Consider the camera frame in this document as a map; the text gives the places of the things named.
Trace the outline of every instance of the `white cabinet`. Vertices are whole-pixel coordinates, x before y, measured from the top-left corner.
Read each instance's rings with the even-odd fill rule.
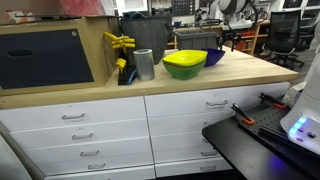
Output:
[[[2,110],[9,131],[146,118],[143,97]]]
[[[256,86],[232,87],[203,91],[160,94],[146,96],[148,118],[191,113],[219,112],[231,110],[233,103],[247,109],[260,103],[261,92],[281,96],[288,83],[275,83]]]
[[[155,178],[154,166],[142,166],[109,171],[48,176],[45,180],[142,180]]]
[[[157,177],[232,169],[222,158],[156,164]]]
[[[145,97],[157,177],[231,169],[201,130],[234,115],[233,103],[253,108],[261,92],[278,97],[289,83],[274,83]]]
[[[150,152],[89,160],[45,163],[37,164],[37,166],[46,175],[56,175],[126,167],[138,167],[152,164],[153,158],[152,153]]]
[[[143,97],[3,110],[0,121],[48,179],[155,177]]]
[[[144,137],[79,145],[27,149],[24,150],[24,152],[34,163],[44,164],[151,153],[151,148],[149,137]]]
[[[201,130],[289,83],[0,111],[0,121],[50,179],[154,179],[231,169]]]
[[[22,149],[148,137],[146,119],[10,132]]]

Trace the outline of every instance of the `cable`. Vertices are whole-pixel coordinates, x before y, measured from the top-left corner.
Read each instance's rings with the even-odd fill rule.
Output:
[[[257,24],[258,19],[259,19],[258,10],[257,10],[256,6],[251,2],[251,0],[247,0],[247,1],[250,4],[250,6],[252,7],[254,13],[256,14],[255,21],[254,21],[254,23],[252,23],[252,27],[253,27],[255,24]]]

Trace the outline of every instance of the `lab equipment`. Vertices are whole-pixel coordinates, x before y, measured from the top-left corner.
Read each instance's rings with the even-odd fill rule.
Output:
[[[281,126],[292,142],[320,154],[320,46],[316,52],[305,79],[306,87],[291,111],[281,120]]]

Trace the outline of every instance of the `chair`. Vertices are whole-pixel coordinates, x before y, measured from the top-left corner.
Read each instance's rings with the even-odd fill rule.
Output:
[[[297,60],[298,56],[293,53],[300,40],[300,18],[301,10],[271,13],[268,40],[263,45],[263,50],[275,56],[267,61],[292,70],[294,66],[288,62],[298,63],[300,67],[304,65],[304,62]]]

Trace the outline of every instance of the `drawer handle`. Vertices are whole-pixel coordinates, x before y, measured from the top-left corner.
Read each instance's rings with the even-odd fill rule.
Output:
[[[97,154],[99,154],[99,150],[97,150],[96,152],[81,152],[80,153],[80,156],[81,157],[85,157],[85,156],[95,156],[95,155],[97,155]]]
[[[206,140],[206,139],[202,139],[202,142],[204,142],[204,143],[206,143],[206,144],[208,144],[209,143],[209,141],[208,140]]]
[[[101,165],[89,165],[88,169],[102,169],[106,166],[106,163],[103,163]]]
[[[215,171],[215,170],[216,170],[216,166],[200,167],[200,170],[201,170],[202,172]]]
[[[201,152],[202,156],[215,156],[217,154],[218,154],[218,152],[216,150],[214,150],[212,152]]]
[[[207,102],[207,106],[210,106],[210,107],[225,106],[227,104],[229,104],[229,102],[227,100],[224,100],[222,103],[210,103],[210,102]]]
[[[80,114],[80,115],[75,115],[75,116],[67,116],[67,115],[63,115],[62,119],[63,120],[70,120],[70,119],[81,119],[84,117],[84,113]]]
[[[89,135],[84,135],[84,136],[73,135],[72,140],[89,139],[89,138],[92,138],[92,136],[93,136],[93,133],[91,133]]]

